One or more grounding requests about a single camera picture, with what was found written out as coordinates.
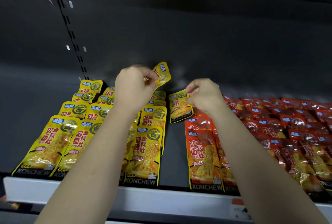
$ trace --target person's right hand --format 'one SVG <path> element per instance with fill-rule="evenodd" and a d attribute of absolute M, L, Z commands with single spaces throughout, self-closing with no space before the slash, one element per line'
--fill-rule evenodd
<path fill-rule="evenodd" d="M 198 108 L 210 117 L 214 110 L 226 104 L 219 86 L 210 79 L 193 80 L 186 87 L 185 92 L 188 93 L 192 90 L 193 92 L 190 94 L 187 103 Z"/>

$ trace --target held yellow package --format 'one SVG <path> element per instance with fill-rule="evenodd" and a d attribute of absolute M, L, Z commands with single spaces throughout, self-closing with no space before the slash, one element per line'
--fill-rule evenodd
<path fill-rule="evenodd" d="M 139 112 L 137 113 L 137 115 L 135 116 L 134 123 L 136 123 L 136 125 L 139 124 L 139 117 L 141 116 L 141 112 L 142 112 L 142 111 L 139 111 Z"/>
<path fill-rule="evenodd" d="M 119 185 L 122 185 L 123 182 L 125 181 L 126 168 L 129 162 L 128 154 L 130 153 L 131 145 L 133 144 L 133 141 L 135 139 L 136 130 L 137 130 L 137 125 L 135 124 L 135 122 L 133 122 L 128 131 L 127 144 L 123 155 Z"/>
<path fill-rule="evenodd" d="M 102 80 L 81 80 L 80 89 L 78 93 L 95 93 L 99 94 L 102 88 Z"/>
<path fill-rule="evenodd" d="M 171 123 L 176 123 L 193 115 L 193 107 L 187 104 L 188 98 L 189 94 L 186 93 L 185 90 L 181 90 L 168 96 L 169 107 L 171 109 Z"/>
<path fill-rule="evenodd" d="M 73 132 L 81 120 L 68 116 L 52 116 L 43 132 L 31 146 L 13 176 L 46 178 L 60 162 Z"/>
<path fill-rule="evenodd" d="M 97 103 L 114 105 L 115 87 L 107 87 L 103 95 L 99 96 Z"/>
<path fill-rule="evenodd" d="M 85 102 L 64 102 L 58 115 L 84 119 L 87 109 L 87 103 Z"/>
<path fill-rule="evenodd" d="M 147 105 L 166 107 L 166 102 L 165 102 L 165 101 L 161 101 L 161 100 L 151 100 L 151 99 L 150 99 L 150 100 L 147 102 Z"/>
<path fill-rule="evenodd" d="M 72 102 L 92 103 L 96 93 L 76 93 L 73 95 Z"/>
<path fill-rule="evenodd" d="M 166 92 L 164 91 L 154 91 L 153 95 L 151 96 L 151 100 L 166 100 Z"/>
<path fill-rule="evenodd" d="M 145 106 L 142 110 L 141 121 L 139 122 L 139 125 L 141 126 L 159 126 L 163 129 L 163 135 L 160 144 L 161 155 L 164 154 L 166 115 L 166 107 Z"/>
<path fill-rule="evenodd" d="M 168 82 L 171 79 L 171 74 L 168 70 L 168 66 L 164 61 L 156 65 L 152 71 L 158 76 L 158 80 L 156 80 L 157 84 L 156 89 L 164 85 L 166 82 Z"/>
<path fill-rule="evenodd" d="M 163 129 L 139 126 L 128 155 L 124 185 L 156 188 L 159 182 L 160 141 Z"/>
<path fill-rule="evenodd" d="M 92 121 L 103 121 L 112 107 L 113 105 L 111 104 L 92 103 L 89 106 L 85 117 Z"/>
<path fill-rule="evenodd" d="M 69 172 L 72 165 L 76 163 L 77 159 L 81 156 L 85 147 L 90 142 L 91 138 L 95 135 L 102 122 L 91 121 L 84 119 L 77 126 L 73 132 L 73 137 L 69 143 L 67 150 L 62 156 L 58 166 L 51 174 L 52 178 L 63 179 Z"/>

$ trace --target lower shelf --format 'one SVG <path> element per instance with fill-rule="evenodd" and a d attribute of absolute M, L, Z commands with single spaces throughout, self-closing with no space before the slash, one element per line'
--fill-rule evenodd
<path fill-rule="evenodd" d="M 5 177 L 7 201 L 46 204 L 60 181 Z M 112 211 L 250 221 L 241 215 L 239 197 L 158 189 L 119 187 Z M 332 205 L 316 204 L 332 223 Z"/>

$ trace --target person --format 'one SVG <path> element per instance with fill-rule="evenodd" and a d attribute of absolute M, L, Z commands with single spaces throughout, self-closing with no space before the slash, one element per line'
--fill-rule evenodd
<path fill-rule="evenodd" d="M 150 78 L 148 85 L 143 77 Z M 36 223 L 105 223 L 117 193 L 128 129 L 155 90 L 158 76 L 134 65 L 115 81 L 115 103 Z M 207 113 L 219 133 L 241 197 L 256 224 L 328 223 L 302 188 L 279 166 L 226 105 L 217 84 L 196 79 L 188 103 Z"/>

